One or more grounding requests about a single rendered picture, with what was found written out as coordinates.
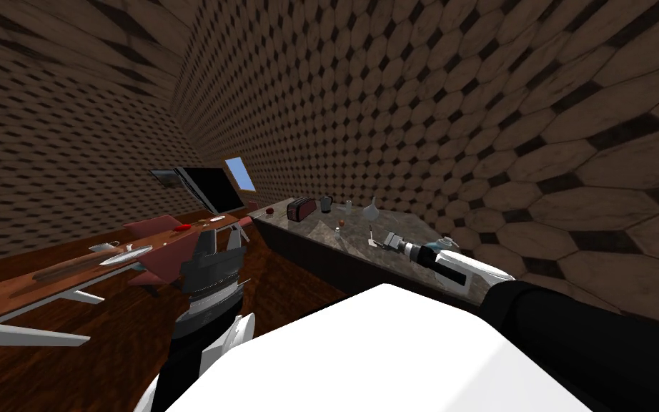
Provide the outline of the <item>large white plate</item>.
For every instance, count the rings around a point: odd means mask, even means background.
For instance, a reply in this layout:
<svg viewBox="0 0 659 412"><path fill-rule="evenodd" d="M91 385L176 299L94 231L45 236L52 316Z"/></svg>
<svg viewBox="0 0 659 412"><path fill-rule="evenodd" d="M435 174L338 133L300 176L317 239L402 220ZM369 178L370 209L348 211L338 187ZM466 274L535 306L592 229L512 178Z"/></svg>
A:
<svg viewBox="0 0 659 412"><path fill-rule="evenodd" d="M127 250L126 252L120 253L118 255L115 255L114 257L105 260L104 262L100 263L100 265L101 266L119 265L128 262L130 260L134 260L145 253L148 253L149 251L151 251L152 248L153 247L151 245L147 245L147 246L135 248L133 250Z"/></svg>

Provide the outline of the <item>blue window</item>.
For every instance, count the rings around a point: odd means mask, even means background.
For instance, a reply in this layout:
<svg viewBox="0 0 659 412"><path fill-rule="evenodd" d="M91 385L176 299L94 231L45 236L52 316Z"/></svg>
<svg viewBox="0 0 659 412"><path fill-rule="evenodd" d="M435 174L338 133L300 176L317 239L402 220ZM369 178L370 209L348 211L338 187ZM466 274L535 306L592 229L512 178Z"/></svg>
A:
<svg viewBox="0 0 659 412"><path fill-rule="evenodd" d="M252 181L247 168L245 167L241 157L233 157L225 160L225 163L232 173L238 188L243 192L256 192L256 187Z"/></svg>

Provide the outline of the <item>black television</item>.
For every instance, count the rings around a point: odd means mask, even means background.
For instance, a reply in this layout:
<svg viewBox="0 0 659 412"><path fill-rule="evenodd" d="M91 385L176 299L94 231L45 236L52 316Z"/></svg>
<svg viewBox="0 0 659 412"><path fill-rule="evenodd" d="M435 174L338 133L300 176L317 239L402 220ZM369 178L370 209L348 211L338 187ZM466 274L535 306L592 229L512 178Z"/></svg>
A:
<svg viewBox="0 0 659 412"><path fill-rule="evenodd" d="M242 199L223 169L177 167L173 171L187 192L213 214L220 215L244 208Z"/></svg>

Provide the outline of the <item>red chair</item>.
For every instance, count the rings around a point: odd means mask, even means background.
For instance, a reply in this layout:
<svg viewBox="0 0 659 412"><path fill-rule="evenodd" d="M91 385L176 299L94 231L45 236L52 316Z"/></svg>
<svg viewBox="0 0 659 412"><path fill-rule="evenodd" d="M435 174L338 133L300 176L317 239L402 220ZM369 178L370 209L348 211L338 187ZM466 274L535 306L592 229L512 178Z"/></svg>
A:
<svg viewBox="0 0 659 412"><path fill-rule="evenodd" d="M161 215L147 220L139 220L138 222L131 222L123 225L129 234L135 236L137 239L142 239L173 230L182 225L177 219L171 215Z"/></svg>
<svg viewBox="0 0 659 412"><path fill-rule="evenodd" d="M127 285L151 287L172 284L180 276L182 263L193 258L198 238L199 233L193 232L139 256L137 262L144 272L130 279Z"/></svg>

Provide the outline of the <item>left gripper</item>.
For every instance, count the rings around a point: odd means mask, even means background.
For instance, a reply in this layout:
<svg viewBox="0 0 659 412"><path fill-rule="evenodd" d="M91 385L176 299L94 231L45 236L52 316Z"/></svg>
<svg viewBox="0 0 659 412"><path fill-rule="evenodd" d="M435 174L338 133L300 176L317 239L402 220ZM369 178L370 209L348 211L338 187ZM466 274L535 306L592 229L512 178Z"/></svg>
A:
<svg viewBox="0 0 659 412"><path fill-rule="evenodd" d="M182 263L183 293L198 293L214 286L230 285L238 280L247 251L242 245L243 231L232 227L226 251L217 252L215 231L201 231L194 249L193 260Z"/></svg>

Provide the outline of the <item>red toaster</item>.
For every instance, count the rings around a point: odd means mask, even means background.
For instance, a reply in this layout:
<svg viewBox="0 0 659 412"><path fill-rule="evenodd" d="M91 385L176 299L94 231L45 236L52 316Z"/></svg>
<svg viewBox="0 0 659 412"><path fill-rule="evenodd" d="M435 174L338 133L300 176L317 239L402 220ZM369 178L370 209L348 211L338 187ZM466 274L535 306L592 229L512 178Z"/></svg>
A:
<svg viewBox="0 0 659 412"><path fill-rule="evenodd" d="M286 209L286 216L289 220L294 222L301 222L308 215L317 209L316 200L310 197L300 197L292 200Z"/></svg>

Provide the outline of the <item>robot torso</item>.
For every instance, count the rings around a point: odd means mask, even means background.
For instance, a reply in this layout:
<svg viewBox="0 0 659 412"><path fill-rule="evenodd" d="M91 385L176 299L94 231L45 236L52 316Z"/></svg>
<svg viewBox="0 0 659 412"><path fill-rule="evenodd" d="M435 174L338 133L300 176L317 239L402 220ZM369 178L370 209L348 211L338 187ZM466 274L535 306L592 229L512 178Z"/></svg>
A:
<svg viewBox="0 0 659 412"><path fill-rule="evenodd" d="M590 412L471 313L384 284L228 350L167 412Z"/></svg>

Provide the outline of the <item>framed wall picture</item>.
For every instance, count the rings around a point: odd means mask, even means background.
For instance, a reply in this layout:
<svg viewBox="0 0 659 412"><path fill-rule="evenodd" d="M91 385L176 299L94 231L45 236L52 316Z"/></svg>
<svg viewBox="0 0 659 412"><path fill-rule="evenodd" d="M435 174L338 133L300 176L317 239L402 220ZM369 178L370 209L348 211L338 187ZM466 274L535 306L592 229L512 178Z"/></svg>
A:
<svg viewBox="0 0 659 412"><path fill-rule="evenodd" d="M150 170L149 172L166 188L175 189L184 186L181 177L174 170Z"/></svg>

